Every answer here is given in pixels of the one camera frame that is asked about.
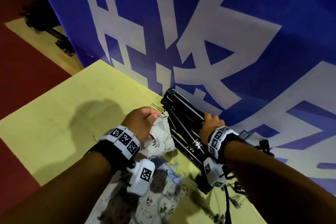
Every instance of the red floor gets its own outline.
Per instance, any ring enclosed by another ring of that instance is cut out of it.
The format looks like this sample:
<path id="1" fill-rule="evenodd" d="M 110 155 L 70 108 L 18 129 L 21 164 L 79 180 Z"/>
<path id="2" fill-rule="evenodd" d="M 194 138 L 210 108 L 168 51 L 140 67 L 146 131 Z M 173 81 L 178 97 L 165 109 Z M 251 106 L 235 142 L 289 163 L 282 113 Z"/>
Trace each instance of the red floor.
<path id="1" fill-rule="evenodd" d="M 3 23 L 20 18 L 36 0 L 0 0 L 0 119 L 65 81 L 70 75 Z M 0 215 L 40 185 L 0 139 Z"/>

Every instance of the white wristband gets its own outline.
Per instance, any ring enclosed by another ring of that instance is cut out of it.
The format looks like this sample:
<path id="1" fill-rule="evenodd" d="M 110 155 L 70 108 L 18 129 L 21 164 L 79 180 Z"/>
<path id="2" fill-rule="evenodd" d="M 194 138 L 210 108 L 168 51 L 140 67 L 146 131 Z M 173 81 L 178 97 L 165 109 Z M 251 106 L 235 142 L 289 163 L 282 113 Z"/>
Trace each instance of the white wristband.
<path id="1" fill-rule="evenodd" d="M 137 137 L 124 126 L 117 126 L 107 131 L 99 141 L 108 140 L 114 143 L 121 153 L 129 160 L 140 147 Z"/>
<path id="2" fill-rule="evenodd" d="M 221 148 L 222 142 L 224 141 L 226 135 L 234 133 L 235 135 L 239 135 L 234 132 L 232 129 L 229 129 L 225 126 L 219 127 L 212 134 L 210 142 L 208 143 L 208 150 L 212 156 L 218 159 L 218 150 Z"/>

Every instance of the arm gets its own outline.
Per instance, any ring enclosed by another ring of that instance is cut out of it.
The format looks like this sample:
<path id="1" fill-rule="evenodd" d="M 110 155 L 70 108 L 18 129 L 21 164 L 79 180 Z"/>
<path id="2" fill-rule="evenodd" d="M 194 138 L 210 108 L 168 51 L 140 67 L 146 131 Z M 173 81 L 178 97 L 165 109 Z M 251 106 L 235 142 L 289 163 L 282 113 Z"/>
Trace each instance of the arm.
<path id="1" fill-rule="evenodd" d="M 130 112 L 122 125 L 143 143 L 160 113 L 150 107 Z M 110 163 L 98 152 L 90 152 L 35 194 L 0 217 L 0 224 L 84 223 L 110 182 Z"/>
<path id="2" fill-rule="evenodd" d="M 203 143 L 224 126 L 217 116 L 205 115 Z M 250 201 L 269 224 L 334 223 L 336 197 L 286 164 L 237 141 L 229 142 L 224 158 Z"/>

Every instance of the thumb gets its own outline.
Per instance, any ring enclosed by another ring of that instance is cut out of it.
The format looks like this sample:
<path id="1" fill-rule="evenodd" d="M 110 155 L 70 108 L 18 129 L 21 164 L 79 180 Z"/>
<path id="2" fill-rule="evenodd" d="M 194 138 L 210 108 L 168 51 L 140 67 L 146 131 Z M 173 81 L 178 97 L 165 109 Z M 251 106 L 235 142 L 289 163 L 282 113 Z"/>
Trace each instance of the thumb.
<path id="1" fill-rule="evenodd" d="M 157 118 L 158 118 L 158 115 L 156 113 L 153 113 L 146 118 L 146 121 L 150 126 L 153 126 Z"/>

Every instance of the person's right hand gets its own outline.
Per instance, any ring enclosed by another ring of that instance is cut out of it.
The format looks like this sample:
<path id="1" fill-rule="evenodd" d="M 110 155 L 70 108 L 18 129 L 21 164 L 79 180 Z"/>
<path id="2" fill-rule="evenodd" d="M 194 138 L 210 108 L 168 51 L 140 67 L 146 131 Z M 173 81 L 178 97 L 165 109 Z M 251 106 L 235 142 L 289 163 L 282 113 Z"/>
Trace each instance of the person's right hand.
<path id="1" fill-rule="evenodd" d="M 202 143 L 208 145 L 208 138 L 216 128 L 225 126 L 224 120 L 220 120 L 217 115 L 211 116 L 209 113 L 204 114 L 204 124 L 199 131 L 199 136 L 201 137 Z"/>

